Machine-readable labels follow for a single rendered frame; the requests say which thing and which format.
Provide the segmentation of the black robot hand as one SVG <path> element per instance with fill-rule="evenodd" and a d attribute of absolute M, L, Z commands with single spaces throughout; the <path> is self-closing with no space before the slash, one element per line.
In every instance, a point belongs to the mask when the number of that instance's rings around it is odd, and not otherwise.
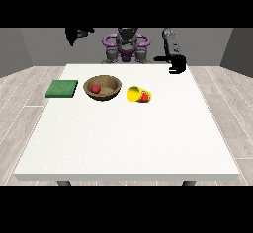
<path fill-rule="evenodd" d="M 65 29 L 66 39 L 71 46 L 74 45 L 74 43 L 76 42 L 78 38 L 87 37 L 90 33 L 94 33 L 94 32 L 95 32 L 94 28 L 88 28 L 88 29 L 66 28 Z"/>
<path fill-rule="evenodd" d="M 171 64 L 169 68 L 170 74 L 181 74 L 186 70 L 186 57 L 184 55 L 165 55 L 155 56 L 154 61 L 166 61 Z"/>

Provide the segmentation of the yellow cup with melon print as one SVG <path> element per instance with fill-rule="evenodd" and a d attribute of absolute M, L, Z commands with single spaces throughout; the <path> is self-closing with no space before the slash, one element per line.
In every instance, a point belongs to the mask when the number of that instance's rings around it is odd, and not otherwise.
<path fill-rule="evenodd" d="M 137 103 L 148 103 L 152 99 L 149 91 L 137 86 L 131 86 L 126 92 L 126 97 L 130 102 Z"/>

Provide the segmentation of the green square pad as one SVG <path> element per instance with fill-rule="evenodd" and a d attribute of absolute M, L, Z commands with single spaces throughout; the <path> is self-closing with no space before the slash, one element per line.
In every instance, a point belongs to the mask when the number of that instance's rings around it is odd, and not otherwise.
<path fill-rule="evenodd" d="M 77 85 L 77 80 L 53 80 L 45 96 L 47 98 L 72 98 Z"/>

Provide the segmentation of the brown wooden bowl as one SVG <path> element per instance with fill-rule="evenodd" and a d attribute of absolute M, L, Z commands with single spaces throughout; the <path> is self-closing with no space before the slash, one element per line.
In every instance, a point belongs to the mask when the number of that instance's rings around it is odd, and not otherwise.
<path fill-rule="evenodd" d="M 100 87 L 99 93 L 93 93 L 92 87 Z M 98 75 L 89 78 L 83 85 L 85 93 L 96 101 L 109 101 L 114 98 L 121 90 L 122 82 L 115 76 Z"/>

